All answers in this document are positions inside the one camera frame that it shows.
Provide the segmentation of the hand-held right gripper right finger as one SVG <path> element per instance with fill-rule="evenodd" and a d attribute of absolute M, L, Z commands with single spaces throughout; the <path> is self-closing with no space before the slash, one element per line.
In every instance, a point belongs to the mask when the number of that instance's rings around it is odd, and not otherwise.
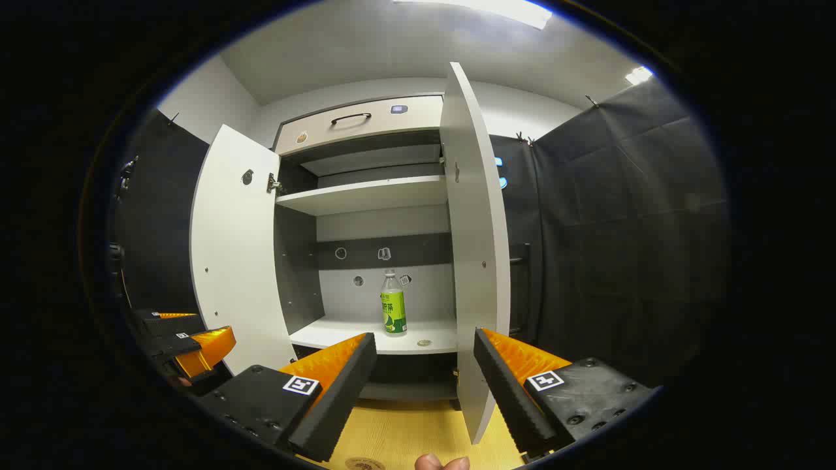
<path fill-rule="evenodd" d="M 488 328 L 475 330 L 473 355 L 528 460 L 614 426 L 656 393 L 598 358 L 572 362 Z"/>

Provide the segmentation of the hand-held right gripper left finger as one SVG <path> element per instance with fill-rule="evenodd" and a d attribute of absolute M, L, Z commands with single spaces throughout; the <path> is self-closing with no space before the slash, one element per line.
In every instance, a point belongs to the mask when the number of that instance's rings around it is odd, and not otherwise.
<path fill-rule="evenodd" d="M 365 332 L 278 370 L 250 366 L 197 403 L 264 446 L 326 462 L 376 359 L 376 337 Z"/>

